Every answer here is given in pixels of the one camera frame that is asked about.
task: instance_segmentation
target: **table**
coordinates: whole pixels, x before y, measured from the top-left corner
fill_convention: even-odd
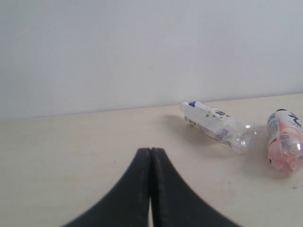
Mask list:
[[[190,187],[244,227],[300,226],[303,171],[270,166],[266,122],[278,108],[303,119],[303,94],[208,104],[257,127],[253,152],[223,147],[178,106],[0,121],[0,226],[71,221],[113,187],[140,147],[165,148]]]

